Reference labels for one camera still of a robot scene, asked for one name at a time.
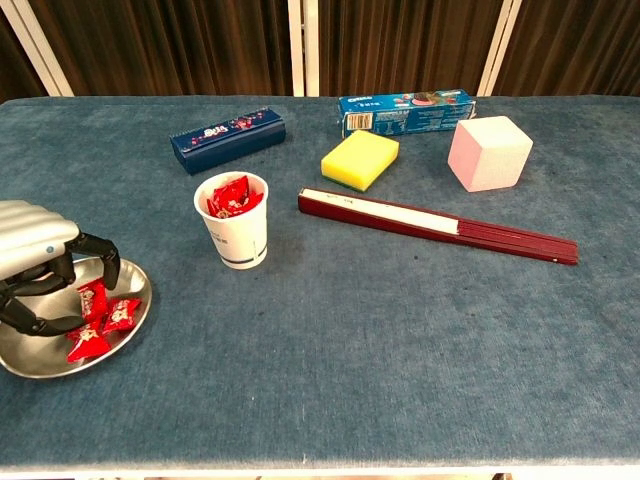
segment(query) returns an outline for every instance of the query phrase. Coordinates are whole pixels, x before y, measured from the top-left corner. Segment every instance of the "blue snack box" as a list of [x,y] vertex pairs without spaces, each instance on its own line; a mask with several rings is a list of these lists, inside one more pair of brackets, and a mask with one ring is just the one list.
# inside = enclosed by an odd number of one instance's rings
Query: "blue snack box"
[[340,97],[342,137],[356,130],[402,135],[453,130],[475,115],[476,102],[464,90]]
[[284,120],[270,108],[169,137],[184,169],[193,175],[284,141]]

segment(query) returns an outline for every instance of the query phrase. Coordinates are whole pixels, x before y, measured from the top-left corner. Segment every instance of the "metal plate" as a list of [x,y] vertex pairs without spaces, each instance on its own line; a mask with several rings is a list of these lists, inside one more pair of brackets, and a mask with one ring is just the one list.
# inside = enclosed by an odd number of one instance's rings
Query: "metal plate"
[[[99,258],[85,258],[74,262],[76,281],[58,292],[41,297],[20,297],[38,317],[44,319],[65,315],[80,315],[80,295],[76,288],[102,276]],[[53,378],[85,370],[120,350],[142,326],[151,306],[151,283],[136,264],[121,260],[116,288],[107,291],[108,298],[140,298],[135,310],[136,326],[129,332],[112,332],[105,338],[111,350],[100,357],[67,362],[72,342],[66,335],[31,337],[0,324],[0,363],[10,372],[27,378]]]

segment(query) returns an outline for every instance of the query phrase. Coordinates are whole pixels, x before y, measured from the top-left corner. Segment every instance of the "white paper cup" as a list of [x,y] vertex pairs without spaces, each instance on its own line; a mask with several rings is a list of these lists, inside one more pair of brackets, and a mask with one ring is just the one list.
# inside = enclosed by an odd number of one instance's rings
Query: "white paper cup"
[[[250,191],[263,194],[260,203],[235,217],[217,218],[209,215],[207,198],[211,198],[213,191],[244,175],[249,179]],[[255,267],[267,256],[268,196],[267,182],[247,172],[221,173],[205,180],[196,190],[193,204],[211,234],[220,259],[228,267],[246,270]]]

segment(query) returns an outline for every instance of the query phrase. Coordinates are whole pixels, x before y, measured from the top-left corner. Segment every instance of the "candy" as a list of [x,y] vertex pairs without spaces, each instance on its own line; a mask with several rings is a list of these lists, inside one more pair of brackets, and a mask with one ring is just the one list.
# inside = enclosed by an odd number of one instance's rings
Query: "candy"
[[85,325],[78,332],[74,345],[67,355],[67,362],[74,363],[84,358],[99,357],[109,350],[111,346],[102,335],[91,325]]
[[103,334],[115,331],[131,330],[136,326],[133,312],[140,305],[139,298],[114,299],[109,302],[107,321],[102,329]]
[[235,217],[248,212],[260,203],[264,194],[250,191],[246,175],[216,188],[207,199],[209,215],[218,218]]
[[96,332],[99,332],[101,324],[102,324],[102,317],[100,317],[98,320],[95,320],[91,323],[85,324],[82,327],[76,328],[75,330],[71,330],[70,332],[65,333],[65,336],[72,342],[75,342],[78,340],[78,337],[80,336],[80,332],[82,332],[82,330],[84,330],[87,327],[90,327]]
[[107,291],[102,278],[97,278],[81,287],[80,302],[82,303],[82,316],[88,323],[102,320],[107,313]]

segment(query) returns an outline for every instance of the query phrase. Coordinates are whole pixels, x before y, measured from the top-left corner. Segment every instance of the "foam block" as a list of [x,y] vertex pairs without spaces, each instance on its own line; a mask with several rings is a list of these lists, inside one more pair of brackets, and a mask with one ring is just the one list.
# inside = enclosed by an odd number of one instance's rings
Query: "foam block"
[[358,130],[322,159],[322,175],[364,192],[398,156],[400,144]]
[[505,116],[461,120],[453,134],[449,166],[469,192],[513,187],[533,141]]

